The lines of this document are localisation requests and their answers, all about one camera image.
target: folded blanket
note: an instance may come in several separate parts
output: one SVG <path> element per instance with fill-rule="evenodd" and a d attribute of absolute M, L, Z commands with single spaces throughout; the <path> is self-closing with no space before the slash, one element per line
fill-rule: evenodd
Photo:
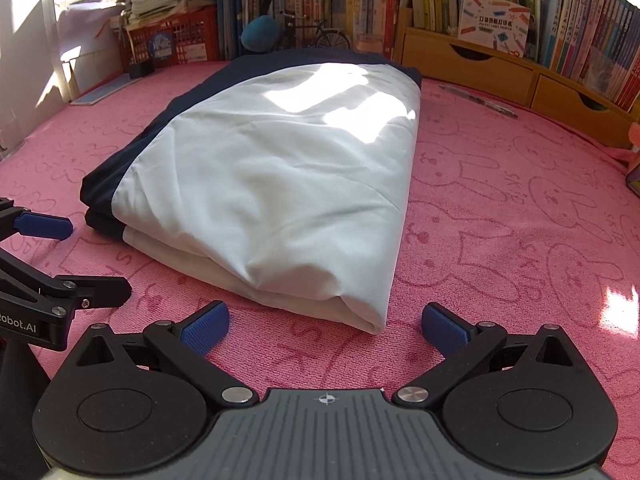
<path fill-rule="evenodd" d="M 371 54 L 241 57 L 86 176 L 86 222 L 261 304 L 380 332 L 419 85 Z"/>

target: white fabric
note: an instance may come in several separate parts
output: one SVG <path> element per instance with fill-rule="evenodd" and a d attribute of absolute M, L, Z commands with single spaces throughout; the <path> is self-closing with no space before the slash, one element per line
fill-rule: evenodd
<path fill-rule="evenodd" d="M 386 65 L 250 79 L 174 118 L 113 197 L 124 241 L 267 306 L 385 326 L 419 88 Z"/>

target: blue ball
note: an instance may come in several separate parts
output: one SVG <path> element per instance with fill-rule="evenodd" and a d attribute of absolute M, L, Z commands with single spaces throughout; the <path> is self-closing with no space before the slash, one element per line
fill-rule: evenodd
<path fill-rule="evenodd" d="M 280 24 L 271 16 L 258 16 L 242 31 L 240 41 L 251 52 L 269 52 L 276 46 L 281 34 Z"/>

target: crosshair marking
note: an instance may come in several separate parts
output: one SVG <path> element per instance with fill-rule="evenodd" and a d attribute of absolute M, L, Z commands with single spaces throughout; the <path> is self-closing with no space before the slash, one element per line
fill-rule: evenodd
<path fill-rule="evenodd" d="M 328 406 L 332 402 L 335 402 L 336 400 L 338 400 L 338 398 L 332 396 L 332 394 L 324 394 L 318 397 L 318 400 L 322 402 L 325 406 Z"/>

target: pink bed sheet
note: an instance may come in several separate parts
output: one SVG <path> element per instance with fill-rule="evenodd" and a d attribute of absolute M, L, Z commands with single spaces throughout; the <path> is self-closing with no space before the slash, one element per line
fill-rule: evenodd
<path fill-rule="evenodd" d="M 520 110 L 514 120 L 425 81 L 388 326 L 367 335 L 205 285 L 84 224 L 78 194 L 85 174 L 219 67 L 174 67 L 92 107 L 67 107 L 0 163 L 0 196 L 69 216 L 76 228 L 63 242 L 14 236 L 2 247 L 51 275 L 118 275 L 132 284 L 122 308 L 78 312 L 70 346 L 94 322 L 131 332 L 181 319 L 217 298 L 228 304 L 232 327 L 210 360 L 258 391 L 391 392 L 440 360 L 420 336 L 428 301 L 472 322 L 496 320 L 510 332 L 534 333 L 554 322 L 618 410 L 606 471 L 640 479 L 640 200 L 625 188 L 622 166 L 530 112 Z M 51 375 L 65 357 L 36 354 Z"/>

